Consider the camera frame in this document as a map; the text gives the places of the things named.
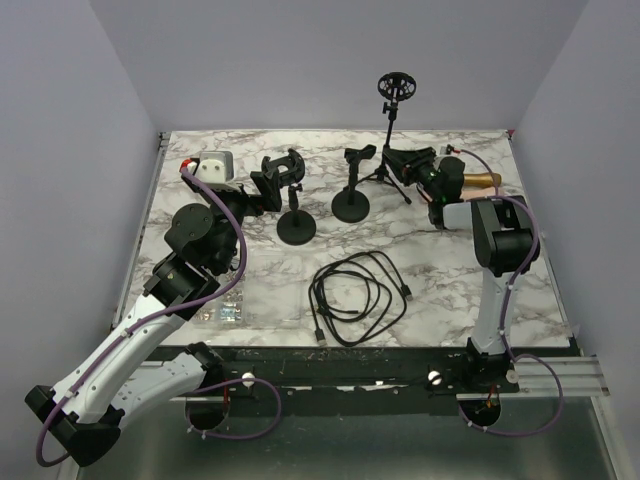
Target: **black cable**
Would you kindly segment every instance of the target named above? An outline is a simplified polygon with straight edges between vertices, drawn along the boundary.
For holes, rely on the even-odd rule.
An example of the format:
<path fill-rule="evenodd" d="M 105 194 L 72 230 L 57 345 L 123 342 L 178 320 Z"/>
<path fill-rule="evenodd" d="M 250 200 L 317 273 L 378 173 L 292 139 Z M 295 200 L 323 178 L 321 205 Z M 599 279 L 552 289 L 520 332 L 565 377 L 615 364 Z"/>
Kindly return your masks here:
<path fill-rule="evenodd" d="M 375 255 L 380 255 L 384 257 L 387 260 L 387 262 L 389 262 L 389 265 L 391 265 L 396 276 L 398 277 L 399 284 L 396 283 L 396 281 L 393 279 L 391 274 L 387 271 L 387 269 L 385 269 L 385 267 L 382 265 L 382 263 L 380 263 L 380 261 L 375 257 Z M 397 292 L 400 294 L 400 297 L 402 298 L 402 303 L 403 303 L 402 312 L 400 312 L 400 314 L 397 317 L 395 317 L 385 326 L 380 327 L 376 331 L 374 331 L 375 328 L 378 327 L 378 325 L 380 325 L 385 315 L 389 311 L 391 304 L 393 303 L 393 293 L 389 287 L 387 287 L 384 283 L 377 280 L 374 274 L 370 270 L 368 270 L 366 267 L 354 261 L 357 258 L 361 258 L 361 257 L 368 257 L 372 259 L 378 265 L 378 267 L 380 267 L 380 270 L 382 270 L 382 272 L 387 276 L 389 281 L 392 283 L 392 285 L 395 287 Z M 345 265 L 352 266 L 354 268 L 360 269 L 361 271 L 342 270 L 341 267 Z M 341 310 L 339 308 L 332 307 L 331 305 L 329 305 L 329 302 L 327 301 L 326 292 L 325 292 L 325 282 L 329 278 L 335 275 L 355 277 L 355 278 L 360 278 L 364 280 L 365 286 L 367 288 L 367 297 L 366 297 L 365 306 L 361 311 Z M 372 286 L 375 287 L 375 300 L 373 300 Z M 380 316 L 373 322 L 373 325 L 371 325 L 371 327 L 369 327 L 367 331 L 357 340 L 347 340 L 343 338 L 338 333 L 335 322 L 337 321 L 337 322 L 343 322 L 343 323 L 355 323 L 367 318 L 380 302 L 380 299 L 382 298 L 382 292 L 385 292 L 387 294 L 387 297 L 388 297 L 387 302 Z M 409 290 L 409 287 L 402 280 L 402 276 L 400 275 L 400 272 L 398 272 L 398 269 L 396 268 L 396 266 L 393 264 L 391 259 L 385 253 L 379 250 L 356 253 L 351 255 L 350 257 L 345 258 L 344 260 L 338 260 L 336 262 L 325 265 L 320 270 L 318 270 L 316 274 L 313 276 L 311 285 L 309 285 L 308 294 L 309 294 L 309 305 L 311 306 L 311 313 L 313 315 L 313 321 L 316 325 L 316 331 L 315 331 L 316 340 L 318 341 L 318 344 L 322 346 L 325 346 L 327 342 L 324 337 L 324 332 L 322 331 L 322 328 L 320 328 L 320 323 L 318 322 L 317 314 L 320 314 L 320 316 L 324 320 L 325 325 L 327 326 L 327 329 L 329 330 L 329 332 L 331 332 L 331 335 L 333 335 L 333 338 L 335 338 L 340 345 L 344 347 L 355 347 L 357 345 L 360 345 L 361 343 L 364 343 L 368 340 L 371 340 L 372 338 L 377 337 L 382 332 L 386 331 L 388 328 L 395 325 L 404 316 L 404 314 L 407 311 L 407 300 L 412 299 L 411 290 Z M 339 316 L 336 314 L 345 314 L 345 315 L 352 315 L 352 316 L 345 317 L 345 316 Z"/>

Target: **black mount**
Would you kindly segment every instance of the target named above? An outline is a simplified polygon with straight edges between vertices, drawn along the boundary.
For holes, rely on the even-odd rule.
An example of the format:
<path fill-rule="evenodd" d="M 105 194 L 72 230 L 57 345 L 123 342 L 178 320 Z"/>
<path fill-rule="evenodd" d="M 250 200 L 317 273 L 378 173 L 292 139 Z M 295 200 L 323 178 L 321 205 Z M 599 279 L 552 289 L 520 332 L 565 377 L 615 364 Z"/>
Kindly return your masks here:
<path fill-rule="evenodd" d="M 369 199 L 364 193 L 356 190 L 358 184 L 358 166 L 361 160 L 373 158 L 376 154 L 375 145 L 367 145 L 362 150 L 347 148 L 344 158 L 349 164 L 349 184 L 344 190 L 333 197 L 331 211 L 335 217 L 346 223 L 357 223 L 369 215 Z"/>
<path fill-rule="evenodd" d="M 387 128 L 387 138 L 384 142 L 384 149 L 389 148 L 389 142 L 391 141 L 391 133 L 393 132 L 393 122 L 398 118 L 398 102 L 408 100 L 416 93 L 416 81 L 413 77 L 407 73 L 391 72 L 382 76 L 378 80 L 378 92 L 390 103 L 384 102 L 382 107 L 382 113 L 387 113 L 389 118 L 389 127 Z M 367 175 L 360 179 L 358 183 L 372 181 L 377 183 L 384 183 L 394 187 L 404 201 L 411 205 L 411 199 L 400 189 L 400 187 L 393 181 L 391 175 L 389 175 L 389 169 L 385 163 L 384 155 L 382 162 L 376 168 L 372 174 Z"/>
<path fill-rule="evenodd" d="M 316 234 L 316 221 L 313 217 L 299 210 L 297 192 L 302 191 L 302 185 L 289 186 L 289 208 L 290 212 L 285 213 L 278 220 L 278 237 L 288 245 L 304 245 Z"/>

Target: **purple cable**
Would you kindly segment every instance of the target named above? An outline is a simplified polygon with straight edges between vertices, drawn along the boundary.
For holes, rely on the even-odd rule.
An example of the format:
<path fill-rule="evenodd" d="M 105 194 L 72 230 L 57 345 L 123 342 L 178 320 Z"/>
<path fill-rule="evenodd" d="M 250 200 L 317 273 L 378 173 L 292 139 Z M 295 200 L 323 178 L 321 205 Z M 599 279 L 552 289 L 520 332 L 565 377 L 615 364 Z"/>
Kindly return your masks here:
<path fill-rule="evenodd" d="M 240 242 L 240 265 L 238 266 L 238 269 L 236 271 L 235 276 L 233 277 L 233 280 L 231 280 L 231 282 L 229 282 L 220 290 L 217 290 L 216 292 L 206 297 L 202 297 L 197 300 L 192 300 L 190 302 L 182 303 L 180 305 L 174 305 L 173 307 L 165 308 L 158 312 L 152 313 L 151 315 L 147 315 L 146 317 L 139 319 L 129 328 L 125 329 L 125 331 L 129 335 L 132 335 L 140 327 L 149 323 L 152 320 L 155 320 L 158 317 L 162 317 L 165 315 L 172 315 L 176 312 L 179 312 L 187 308 L 199 307 L 201 305 L 204 305 L 207 302 L 210 302 L 211 300 L 214 300 L 224 295 L 225 293 L 227 293 L 229 290 L 231 290 L 233 287 L 237 285 L 237 283 L 242 278 L 242 275 L 244 275 L 244 271 L 247 267 L 247 242 L 245 241 L 244 235 L 242 234 L 242 229 L 240 228 L 240 224 L 238 223 L 236 218 L 233 216 L 233 213 L 231 213 L 231 211 L 227 208 L 224 202 L 220 200 L 220 198 L 218 198 L 218 196 L 215 193 L 213 193 L 213 191 L 209 187 L 207 187 L 204 183 L 202 183 L 200 180 L 194 177 L 191 173 L 189 173 L 189 171 L 186 168 L 183 168 L 182 170 L 180 170 L 180 173 L 184 178 L 186 178 L 191 183 L 193 183 L 198 188 L 200 188 L 200 190 L 202 190 L 213 201 L 213 203 L 215 203 L 218 206 L 218 208 L 220 208 L 222 213 L 229 220 L 229 223 L 233 227 L 233 230 L 235 231 L 236 236 L 238 237 L 238 241 Z M 124 340 L 125 340 L 124 337 L 118 337 L 107 348 L 105 348 L 104 351 L 100 355 L 98 355 L 98 357 L 91 363 L 91 365 L 89 365 L 89 367 L 85 370 L 85 372 L 78 378 L 76 383 L 74 383 L 71 386 L 71 388 L 69 388 L 69 391 L 66 395 L 68 394 L 75 395 L 80 389 L 80 387 L 87 380 L 87 378 L 89 378 L 89 376 L 95 371 L 95 369 Z M 68 402 L 70 398 L 70 397 L 67 397 L 66 395 L 60 399 L 60 401 L 55 407 L 53 407 L 53 410 L 51 410 L 51 412 L 49 413 L 45 421 L 42 423 L 42 430 L 40 430 L 40 434 L 38 435 L 38 440 L 36 442 L 36 461 L 42 467 L 53 467 L 54 465 L 59 464 L 60 462 L 66 460 L 69 457 L 69 453 L 67 452 L 61 457 L 53 461 L 47 461 L 44 459 L 42 455 L 42 447 L 44 445 L 44 439 L 47 435 L 47 431 L 51 427 L 51 424 L 53 423 L 56 415 L 58 415 L 58 413 L 62 410 L 62 408 L 65 406 L 65 404 Z"/>
<path fill-rule="evenodd" d="M 486 432 L 486 433 L 490 433 L 492 435 L 498 435 L 501 437 L 529 437 L 531 435 L 537 435 L 538 433 L 546 432 L 551 427 L 553 427 L 557 423 L 560 416 L 562 415 L 562 411 L 564 410 L 564 392 L 562 390 L 562 384 L 560 383 L 560 378 L 558 377 L 558 374 L 551 367 L 551 365 L 549 365 L 547 362 L 542 360 L 540 357 L 531 355 L 529 353 L 523 353 L 521 355 L 518 355 L 517 357 L 514 356 L 513 351 L 511 350 L 511 346 L 509 345 L 507 335 L 504 332 L 504 327 L 505 327 L 506 318 L 507 318 L 507 308 L 509 307 L 509 300 L 511 299 L 512 290 L 510 287 L 513 286 L 518 276 L 522 274 L 522 271 L 526 268 L 526 266 L 529 264 L 533 256 L 536 254 L 536 250 L 538 249 L 538 245 L 540 243 L 540 240 L 538 238 L 540 229 L 538 227 L 538 222 L 536 218 L 534 217 L 531 210 L 527 208 L 526 205 L 524 205 L 522 202 L 519 202 L 518 200 L 515 200 L 514 198 L 500 195 L 500 192 L 498 190 L 498 185 L 496 184 L 496 180 L 493 175 L 493 171 L 491 170 L 491 167 L 489 167 L 489 164 L 487 162 L 485 162 L 482 158 L 480 158 L 480 156 L 476 155 L 473 152 L 470 152 L 469 150 L 460 149 L 460 152 L 466 153 L 467 155 L 471 155 L 472 157 L 474 157 L 482 165 L 484 165 L 484 168 L 486 168 L 487 172 L 489 172 L 489 175 L 491 176 L 491 181 L 493 182 L 493 187 L 495 188 L 496 193 L 492 197 L 488 197 L 488 198 L 498 198 L 502 201 L 507 201 L 512 203 L 513 205 L 521 209 L 527 215 L 527 217 L 529 217 L 529 220 L 531 221 L 531 225 L 533 228 L 533 232 L 532 232 L 533 244 L 531 245 L 531 249 L 529 250 L 529 253 L 525 257 L 522 264 L 520 264 L 520 266 L 511 274 L 511 277 L 509 277 L 509 280 L 507 282 L 507 286 L 508 286 L 507 292 L 505 293 L 504 300 L 502 302 L 502 307 L 500 309 L 500 332 L 502 332 L 500 333 L 500 338 L 502 340 L 502 343 L 504 344 L 507 354 L 509 355 L 509 357 L 511 357 L 511 360 L 513 361 L 514 364 L 518 362 L 518 360 L 521 360 L 523 358 L 531 358 L 536 362 L 540 363 L 541 365 L 543 365 L 547 370 L 549 370 L 549 372 L 553 376 L 553 379 L 556 382 L 556 385 L 558 386 L 559 404 L 558 404 L 558 409 L 556 410 L 556 413 L 553 415 L 551 420 L 549 420 L 549 422 L 547 422 L 545 425 L 543 425 L 540 428 L 537 428 L 535 430 L 525 431 L 525 432 L 506 432 L 502 430 L 495 430 L 492 428 L 481 427 L 480 425 L 477 425 L 473 423 L 471 420 L 469 420 L 469 417 L 467 417 L 467 415 L 464 413 L 464 411 L 462 410 L 462 407 L 460 406 L 458 407 L 458 412 L 471 428 L 475 428 L 476 430 L 479 430 L 481 432 Z"/>
<path fill-rule="evenodd" d="M 193 423 L 191 422 L 191 418 L 189 417 L 189 412 L 187 412 L 187 420 L 189 421 L 189 424 L 190 424 L 189 428 L 193 428 L 193 430 L 195 430 L 196 432 L 202 435 L 206 435 L 207 437 L 222 438 L 223 440 L 253 440 L 255 438 L 260 438 L 266 435 L 267 433 L 269 433 L 271 430 L 273 430 L 276 427 L 276 425 L 278 425 L 278 423 L 280 422 L 280 418 L 282 417 L 282 399 L 280 398 L 280 393 L 278 392 L 278 389 L 274 387 L 271 383 L 267 382 L 266 380 L 263 380 L 261 378 L 250 378 L 250 379 L 234 378 L 233 380 L 227 380 L 226 382 L 218 383 L 216 385 L 211 385 L 210 387 L 199 388 L 198 390 L 194 390 L 191 393 L 210 392 L 212 390 L 217 390 L 218 388 L 227 387 L 229 385 L 237 385 L 238 383 L 244 383 L 244 382 L 255 382 L 255 383 L 260 383 L 262 385 L 265 385 L 269 387 L 269 389 L 273 392 L 273 395 L 276 397 L 276 402 L 278 403 L 278 409 L 276 410 L 276 415 L 275 415 L 275 418 L 273 419 L 273 422 L 271 422 L 267 428 L 257 433 L 251 433 L 249 435 L 226 435 L 224 433 L 216 433 L 216 432 L 211 432 L 207 430 L 198 430 L 193 426 Z"/>

